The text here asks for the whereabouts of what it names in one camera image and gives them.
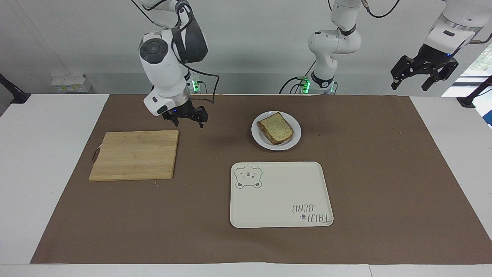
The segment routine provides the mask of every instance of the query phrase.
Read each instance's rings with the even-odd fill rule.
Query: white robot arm
[[[309,49],[316,56],[316,66],[308,73],[310,89],[327,92],[338,66],[332,55],[354,53],[361,47],[355,24],[360,6],[361,0],[335,0],[331,20],[338,28],[314,32],[309,37]]]
[[[391,70],[395,90],[404,79],[417,74],[430,74],[422,85],[424,91],[431,85],[447,80],[458,66],[454,55],[489,21],[492,0],[446,0],[446,8],[432,26],[429,35],[413,59],[403,56]]]
[[[154,115],[178,126],[178,118],[197,121],[200,127],[207,122],[204,107],[194,108],[189,98],[181,63],[203,60],[208,52],[202,34],[189,3],[185,0],[140,0],[145,10],[174,11],[178,22],[173,28],[144,35],[140,42],[140,61],[153,88],[144,104]]]

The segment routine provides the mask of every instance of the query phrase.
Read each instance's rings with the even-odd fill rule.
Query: black stand
[[[478,88],[476,88],[470,95],[467,97],[456,97],[458,102],[465,108],[474,108],[473,99],[479,96],[488,86],[492,85],[492,75],[485,80]]]
[[[0,74],[0,83],[14,96],[14,100],[10,102],[11,104],[24,104],[29,96],[31,96],[30,93],[22,91],[9,80],[5,79],[2,74]]]

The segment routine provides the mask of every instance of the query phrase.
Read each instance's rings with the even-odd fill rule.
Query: bear face
[[[244,188],[245,186],[253,186],[254,188],[261,187],[261,175],[263,172],[259,168],[243,167],[234,170],[236,177],[236,187]]]

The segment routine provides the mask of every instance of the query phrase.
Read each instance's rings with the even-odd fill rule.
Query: white table
[[[0,117],[0,276],[492,276],[492,265],[29,265],[107,95],[32,95]],[[492,130],[455,99],[411,98],[492,237]]]

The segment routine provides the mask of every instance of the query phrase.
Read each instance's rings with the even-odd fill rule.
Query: bread slice
[[[272,144],[281,144],[292,138],[294,131],[283,116],[277,112],[256,122],[260,130]]]

